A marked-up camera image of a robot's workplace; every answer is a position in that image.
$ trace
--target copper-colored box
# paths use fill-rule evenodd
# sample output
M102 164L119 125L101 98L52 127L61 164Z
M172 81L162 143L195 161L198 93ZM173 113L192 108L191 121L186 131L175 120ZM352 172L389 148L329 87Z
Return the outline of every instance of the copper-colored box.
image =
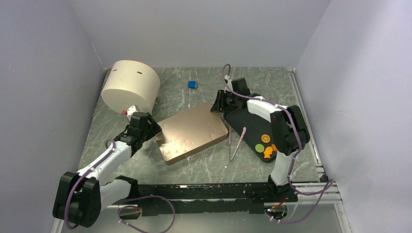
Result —
M211 107L210 102L205 102L158 122L162 132L155 137L167 165L227 138L226 126L217 114L210 112Z

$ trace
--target blue block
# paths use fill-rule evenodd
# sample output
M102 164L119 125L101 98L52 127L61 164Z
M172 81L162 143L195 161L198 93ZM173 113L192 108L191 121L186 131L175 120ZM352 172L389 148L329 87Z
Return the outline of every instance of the blue block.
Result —
M189 81L188 87L191 89L195 89L197 87L197 82L196 81Z

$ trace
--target table surface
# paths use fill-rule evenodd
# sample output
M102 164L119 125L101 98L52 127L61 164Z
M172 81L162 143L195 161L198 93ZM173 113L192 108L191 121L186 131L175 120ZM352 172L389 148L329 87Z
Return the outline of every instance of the table surface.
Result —
M217 91L223 89L220 67L155 68L160 78L160 90L153 108L153 117L161 121L205 101L214 102ZM282 105L298 104L297 95L285 68L233 67L232 78L245 78L251 92ZM198 82L196 89L188 88L188 81ZM127 122L124 116L112 111L100 97L90 126L85 149L79 163L83 168L105 151L104 141L122 132ZM233 134L233 149L239 135ZM318 182L310 143L298 156L294 168L294 182ZM113 173L112 179L124 175L140 184L177 183L238 183L265 182L275 163L264 163L241 143L233 162L229 162L228 139L203 150L188 159L166 165L154 138Z

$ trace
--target black mat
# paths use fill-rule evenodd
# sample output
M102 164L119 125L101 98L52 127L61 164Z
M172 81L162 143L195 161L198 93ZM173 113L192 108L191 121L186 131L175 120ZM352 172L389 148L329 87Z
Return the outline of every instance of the black mat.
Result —
M270 159L265 159L263 153L258 153L255 150L256 144L262 144L265 148L273 144L272 128L270 122L259 117L256 114L249 113L246 108L236 109L224 116L224 119L232 128L239 134L242 134L243 128L246 127L246 134L243 140L253 150L253 152L265 163L271 163L276 158L276 152L271 154ZM260 137L267 134L271 137L269 143L263 143Z

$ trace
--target white wall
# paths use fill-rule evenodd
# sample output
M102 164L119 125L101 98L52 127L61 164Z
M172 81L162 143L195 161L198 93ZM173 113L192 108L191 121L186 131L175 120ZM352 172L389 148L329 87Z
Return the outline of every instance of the white wall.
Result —
M50 232L103 68L66 0L0 1L0 232Z
M69 0L106 67L295 67L330 0Z
M412 232L412 2L333 0L297 66L355 233Z

